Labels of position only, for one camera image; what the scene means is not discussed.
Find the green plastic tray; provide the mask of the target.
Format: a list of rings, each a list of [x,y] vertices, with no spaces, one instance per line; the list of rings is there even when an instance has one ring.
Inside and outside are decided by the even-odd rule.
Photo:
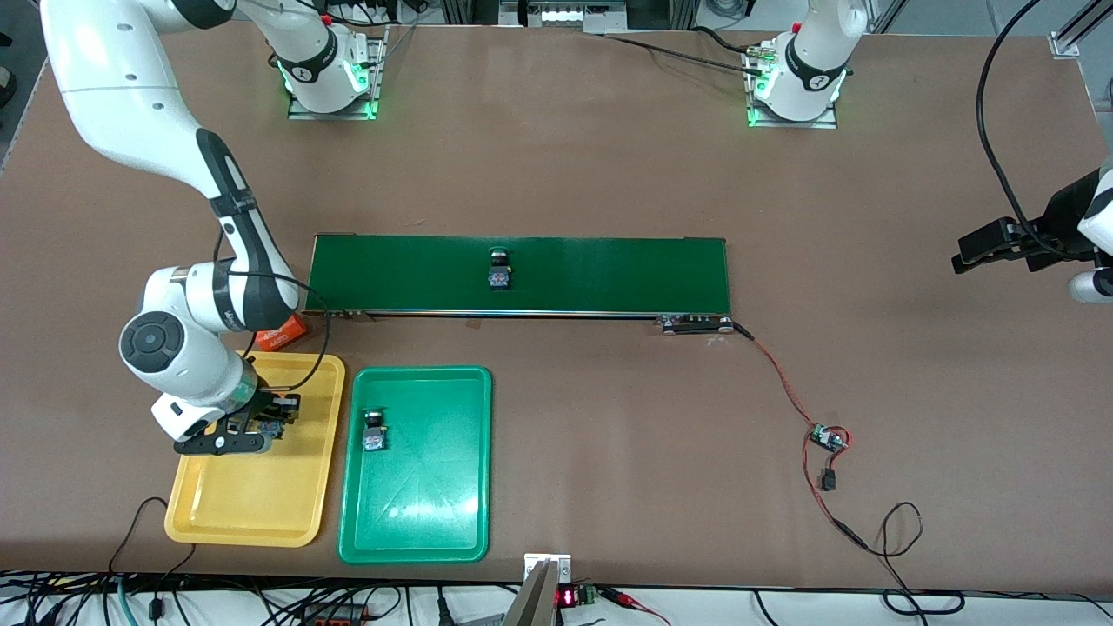
[[[387,447],[364,452],[366,409]],[[370,366],[351,384],[337,554],[351,566],[484,559],[493,379],[484,366]]]

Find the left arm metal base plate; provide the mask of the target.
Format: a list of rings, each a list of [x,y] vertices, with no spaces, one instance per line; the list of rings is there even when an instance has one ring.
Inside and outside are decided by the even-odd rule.
[[[748,126],[837,127],[836,102],[848,75],[846,67],[819,74],[807,69],[797,76],[784,60],[786,45],[776,38],[748,47],[741,59],[745,69],[756,71],[743,79]]]

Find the aluminium frame profile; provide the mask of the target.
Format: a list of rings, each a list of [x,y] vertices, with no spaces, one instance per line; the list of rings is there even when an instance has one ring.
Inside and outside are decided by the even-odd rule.
[[[1047,40],[1053,58],[1077,58],[1082,40],[1105,23],[1110,16],[1113,16],[1113,0],[1089,0],[1065,25],[1050,32]]]

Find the green belt conveyor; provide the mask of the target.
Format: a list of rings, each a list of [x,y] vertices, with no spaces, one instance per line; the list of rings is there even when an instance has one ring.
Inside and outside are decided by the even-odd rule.
[[[487,285],[510,251],[511,290]],[[329,233],[311,253],[306,313],[334,316],[615,317],[667,336],[731,333],[720,238],[481,237]]]

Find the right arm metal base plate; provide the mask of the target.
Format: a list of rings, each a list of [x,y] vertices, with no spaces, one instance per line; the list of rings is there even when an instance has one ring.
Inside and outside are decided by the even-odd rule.
[[[297,75],[278,63],[283,87],[289,95],[290,120],[374,120],[387,60],[392,27],[367,35],[331,25],[337,35],[337,58],[323,69],[314,84],[299,84]]]

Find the red clip lead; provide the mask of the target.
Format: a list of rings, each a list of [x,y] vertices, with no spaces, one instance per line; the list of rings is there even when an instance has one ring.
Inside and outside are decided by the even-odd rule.
[[[597,594],[600,595],[604,601],[614,603],[620,609],[632,610],[636,613],[643,613],[646,615],[652,616],[659,622],[663,622],[664,626],[673,626],[671,622],[663,614],[657,613],[653,609],[649,609],[644,603],[638,601],[636,597],[627,593],[617,590],[615,588],[608,586],[595,586]]]

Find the yellow plastic tray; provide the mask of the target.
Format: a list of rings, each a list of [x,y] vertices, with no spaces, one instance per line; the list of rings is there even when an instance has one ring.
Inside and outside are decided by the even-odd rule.
[[[264,453],[183,456],[164,515],[175,542],[299,548],[319,531],[346,369],[324,356],[298,419]]]

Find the grey metal equipment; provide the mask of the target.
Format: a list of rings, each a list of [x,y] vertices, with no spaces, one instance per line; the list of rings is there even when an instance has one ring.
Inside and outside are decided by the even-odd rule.
[[[498,0],[498,25],[605,33],[627,27],[621,0]]]

